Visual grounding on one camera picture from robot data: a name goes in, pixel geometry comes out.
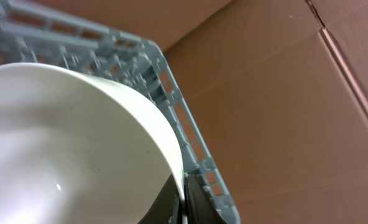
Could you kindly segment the white green bowl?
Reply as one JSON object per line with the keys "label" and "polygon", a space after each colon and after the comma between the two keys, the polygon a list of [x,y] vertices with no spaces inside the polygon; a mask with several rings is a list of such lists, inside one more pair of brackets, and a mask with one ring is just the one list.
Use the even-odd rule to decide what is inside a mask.
{"label": "white green bowl", "polygon": [[139,223],[185,203],[182,152],[131,87],[41,63],[0,66],[0,223]]}

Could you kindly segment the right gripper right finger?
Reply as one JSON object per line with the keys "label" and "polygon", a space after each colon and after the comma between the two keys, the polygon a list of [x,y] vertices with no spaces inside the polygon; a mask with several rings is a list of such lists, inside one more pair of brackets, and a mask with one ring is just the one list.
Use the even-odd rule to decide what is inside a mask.
{"label": "right gripper right finger", "polygon": [[185,206],[189,224],[226,224],[195,175],[185,177]]}

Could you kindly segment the cardboard box wall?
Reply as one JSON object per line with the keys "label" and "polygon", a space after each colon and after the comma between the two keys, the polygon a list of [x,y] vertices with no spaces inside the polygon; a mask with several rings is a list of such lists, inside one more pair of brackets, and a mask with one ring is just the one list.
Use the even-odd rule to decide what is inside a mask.
{"label": "cardboard box wall", "polygon": [[243,223],[368,223],[368,0],[46,5],[159,44]]}

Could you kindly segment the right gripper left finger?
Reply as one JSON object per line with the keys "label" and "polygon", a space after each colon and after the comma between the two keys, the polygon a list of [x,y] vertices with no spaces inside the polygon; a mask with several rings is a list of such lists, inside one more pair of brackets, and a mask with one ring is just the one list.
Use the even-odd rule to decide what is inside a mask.
{"label": "right gripper left finger", "polygon": [[139,224],[181,224],[181,201],[173,175],[169,176]]}

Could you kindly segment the grey dishwasher rack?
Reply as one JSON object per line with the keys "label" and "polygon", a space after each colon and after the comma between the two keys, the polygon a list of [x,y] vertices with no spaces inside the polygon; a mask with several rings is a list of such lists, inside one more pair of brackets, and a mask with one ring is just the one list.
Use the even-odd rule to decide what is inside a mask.
{"label": "grey dishwasher rack", "polygon": [[0,1],[0,64],[14,62],[56,65],[114,80],[143,94],[172,125],[185,173],[199,177],[213,207],[226,222],[241,221],[155,42],[31,1]]}

